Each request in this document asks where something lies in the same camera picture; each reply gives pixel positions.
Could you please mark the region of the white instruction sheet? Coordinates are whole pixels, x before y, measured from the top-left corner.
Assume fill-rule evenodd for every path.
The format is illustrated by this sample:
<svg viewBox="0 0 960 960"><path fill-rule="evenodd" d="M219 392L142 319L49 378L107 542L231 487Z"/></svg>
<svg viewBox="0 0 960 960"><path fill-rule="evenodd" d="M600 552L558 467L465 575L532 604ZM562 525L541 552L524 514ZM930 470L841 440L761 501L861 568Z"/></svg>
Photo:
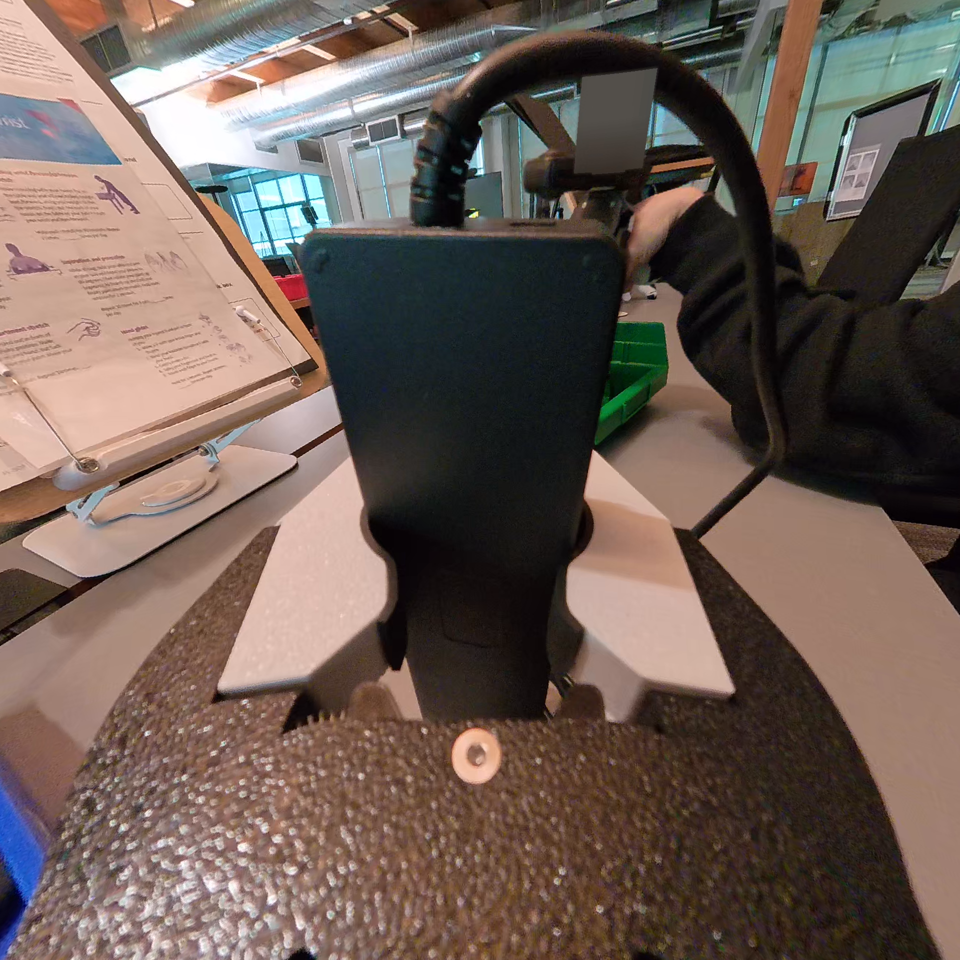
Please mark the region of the white instruction sheet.
<svg viewBox="0 0 960 960"><path fill-rule="evenodd" d="M217 285L236 319L224 330L247 330L298 370L301 394L329 384L313 336L262 264L231 215L196 192L155 138L143 116L115 88L45 2L2 2L2 74L16 92L75 102L124 158L191 255Z"/></svg>

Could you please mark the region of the black framed notice board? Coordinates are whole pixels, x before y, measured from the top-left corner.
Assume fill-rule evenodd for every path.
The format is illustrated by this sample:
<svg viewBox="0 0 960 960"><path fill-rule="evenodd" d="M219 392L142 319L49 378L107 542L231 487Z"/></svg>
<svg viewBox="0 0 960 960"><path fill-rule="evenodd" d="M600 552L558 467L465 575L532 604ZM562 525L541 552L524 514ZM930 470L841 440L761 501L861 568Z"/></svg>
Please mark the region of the black framed notice board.
<svg viewBox="0 0 960 960"><path fill-rule="evenodd" d="M941 86L941 79L928 81L847 116L823 202L825 222L860 214L899 144L927 134Z"/></svg>

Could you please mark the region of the person's right hand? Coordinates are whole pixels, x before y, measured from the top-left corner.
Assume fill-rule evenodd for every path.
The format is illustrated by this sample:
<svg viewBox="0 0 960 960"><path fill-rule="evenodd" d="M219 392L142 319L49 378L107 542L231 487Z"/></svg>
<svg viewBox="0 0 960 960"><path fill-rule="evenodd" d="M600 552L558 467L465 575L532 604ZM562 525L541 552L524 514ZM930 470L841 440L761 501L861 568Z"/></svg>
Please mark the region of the person's right hand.
<svg viewBox="0 0 960 960"><path fill-rule="evenodd" d="M626 269L623 290L630 290L642 267L666 243L673 226L709 194L691 186L680 186L642 200L633 210L626 245Z"/></svg>

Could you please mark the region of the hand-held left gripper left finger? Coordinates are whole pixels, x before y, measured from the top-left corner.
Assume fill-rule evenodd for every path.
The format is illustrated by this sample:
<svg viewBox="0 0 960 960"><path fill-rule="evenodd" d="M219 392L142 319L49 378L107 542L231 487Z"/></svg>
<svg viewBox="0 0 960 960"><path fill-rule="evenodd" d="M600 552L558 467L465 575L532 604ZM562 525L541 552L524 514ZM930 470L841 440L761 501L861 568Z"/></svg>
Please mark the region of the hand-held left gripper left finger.
<svg viewBox="0 0 960 960"><path fill-rule="evenodd" d="M346 458L280 522L218 694L294 691L341 714L359 685L381 682L400 716L420 721L410 670L389 666L378 631L396 604L396 583Z"/></svg>

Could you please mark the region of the wooden document stand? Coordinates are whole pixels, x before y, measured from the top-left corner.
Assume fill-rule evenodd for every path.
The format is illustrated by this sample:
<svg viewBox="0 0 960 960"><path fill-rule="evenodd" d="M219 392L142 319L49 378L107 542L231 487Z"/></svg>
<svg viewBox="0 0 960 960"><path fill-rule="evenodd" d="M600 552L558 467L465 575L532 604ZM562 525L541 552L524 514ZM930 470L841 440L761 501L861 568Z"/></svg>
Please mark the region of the wooden document stand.
<svg viewBox="0 0 960 960"><path fill-rule="evenodd" d="M237 445L252 426L319 390L291 365L287 379L253 385L114 439L91 455L67 451L13 486L2 486L2 522L66 515L23 540L26 550L68 573L121 570L290 473L291 454Z"/></svg>

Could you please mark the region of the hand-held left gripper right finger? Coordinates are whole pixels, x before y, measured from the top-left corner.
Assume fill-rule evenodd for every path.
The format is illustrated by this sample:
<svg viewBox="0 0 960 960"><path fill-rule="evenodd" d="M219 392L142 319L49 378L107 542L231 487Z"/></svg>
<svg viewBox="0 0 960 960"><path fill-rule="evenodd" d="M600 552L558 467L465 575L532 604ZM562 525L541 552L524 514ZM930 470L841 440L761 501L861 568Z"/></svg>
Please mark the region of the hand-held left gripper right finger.
<svg viewBox="0 0 960 960"><path fill-rule="evenodd" d="M566 572L583 629L568 676L600 691L614 723L638 719L650 693L729 700L734 681L668 518L596 451L584 504L592 532Z"/></svg>

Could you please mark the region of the black usb hub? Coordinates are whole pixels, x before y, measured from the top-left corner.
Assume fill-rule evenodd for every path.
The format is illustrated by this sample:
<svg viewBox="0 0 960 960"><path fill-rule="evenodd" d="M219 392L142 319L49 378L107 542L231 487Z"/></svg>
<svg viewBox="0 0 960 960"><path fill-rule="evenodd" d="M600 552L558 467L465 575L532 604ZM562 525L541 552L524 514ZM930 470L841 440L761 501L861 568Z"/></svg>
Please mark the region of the black usb hub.
<svg viewBox="0 0 960 960"><path fill-rule="evenodd" d="M624 264L591 222L328 228L300 255L390 561L380 629L429 719L539 719Z"/></svg>

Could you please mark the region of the laminated exercise sheet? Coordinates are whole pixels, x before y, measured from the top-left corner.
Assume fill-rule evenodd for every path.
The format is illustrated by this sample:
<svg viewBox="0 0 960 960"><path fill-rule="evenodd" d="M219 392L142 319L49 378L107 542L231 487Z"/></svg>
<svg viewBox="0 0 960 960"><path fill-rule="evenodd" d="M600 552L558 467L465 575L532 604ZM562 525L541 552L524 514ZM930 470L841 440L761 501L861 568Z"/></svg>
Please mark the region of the laminated exercise sheet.
<svg viewBox="0 0 960 960"><path fill-rule="evenodd" d="M97 105L2 81L2 487L287 379Z"/></svg>

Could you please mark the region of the black chair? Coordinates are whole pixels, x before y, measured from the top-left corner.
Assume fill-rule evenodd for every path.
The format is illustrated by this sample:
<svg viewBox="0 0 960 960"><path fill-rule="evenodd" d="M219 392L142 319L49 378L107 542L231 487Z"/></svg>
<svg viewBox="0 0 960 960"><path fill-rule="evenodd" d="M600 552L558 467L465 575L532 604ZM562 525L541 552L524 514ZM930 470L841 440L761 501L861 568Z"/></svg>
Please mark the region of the black chair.
<svg viewBox="0 0 960 960"><path fill-rule="evenodd" d="M906 138L813 287L868 308L899 300L959 210L959 127Z"/></svg>

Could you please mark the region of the wooden post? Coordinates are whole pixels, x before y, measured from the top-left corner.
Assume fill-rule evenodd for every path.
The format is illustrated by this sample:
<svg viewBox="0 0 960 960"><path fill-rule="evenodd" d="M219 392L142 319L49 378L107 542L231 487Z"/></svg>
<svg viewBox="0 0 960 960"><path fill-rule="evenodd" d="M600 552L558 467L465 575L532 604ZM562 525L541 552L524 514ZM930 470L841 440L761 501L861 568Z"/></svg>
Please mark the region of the wooden post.
<svg viewBox="0 0 960 960"><path fill-rule="evenodd" d="M781 27L756 161L773 211L802 99L822 1L789 1Z"/></svg>

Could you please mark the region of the person's right forearm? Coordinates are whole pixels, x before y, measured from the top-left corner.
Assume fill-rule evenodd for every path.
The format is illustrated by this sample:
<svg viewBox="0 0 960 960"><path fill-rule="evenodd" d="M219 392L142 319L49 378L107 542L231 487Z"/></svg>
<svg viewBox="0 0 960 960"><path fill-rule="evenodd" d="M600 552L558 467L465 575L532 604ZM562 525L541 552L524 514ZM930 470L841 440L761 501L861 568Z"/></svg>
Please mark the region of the person's right forearm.
<svg viewBox="0 0 960 960"><path fill-rule="evenodd" d="M766 447L751 369L752 312L738 219L701 199L670 229L652 274L681 294L678 339L730 406L750 447ZM777 381L799 474L958 495L958 287L876 308L815 293L775 239Z"/></svg>

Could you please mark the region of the green plastic bin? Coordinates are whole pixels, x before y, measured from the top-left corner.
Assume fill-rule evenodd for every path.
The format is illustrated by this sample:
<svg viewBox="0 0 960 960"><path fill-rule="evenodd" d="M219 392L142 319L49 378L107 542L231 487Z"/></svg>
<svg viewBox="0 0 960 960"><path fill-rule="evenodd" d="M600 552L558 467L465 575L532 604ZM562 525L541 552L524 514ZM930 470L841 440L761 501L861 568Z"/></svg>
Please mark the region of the green plastic bin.
<svg viewBox="0 0 960 960"><path fill-rule="evenodd" d="M619 319L594 437L596 447L640 414L666 386L668 370L665 326Z"/></svg>

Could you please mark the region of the blue plastic bin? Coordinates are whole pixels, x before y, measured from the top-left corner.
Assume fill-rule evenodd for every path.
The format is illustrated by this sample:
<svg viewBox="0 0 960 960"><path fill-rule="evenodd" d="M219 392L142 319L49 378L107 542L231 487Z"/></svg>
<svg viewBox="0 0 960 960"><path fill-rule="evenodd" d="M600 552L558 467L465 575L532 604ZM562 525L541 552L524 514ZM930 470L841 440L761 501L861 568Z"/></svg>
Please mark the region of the blue plastic bin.
<svg viewBox="0 0 960 960"><path fill-rule="evenodd" d="M51 832L13 767L1 759L2 954L41 883Z"/></svg>

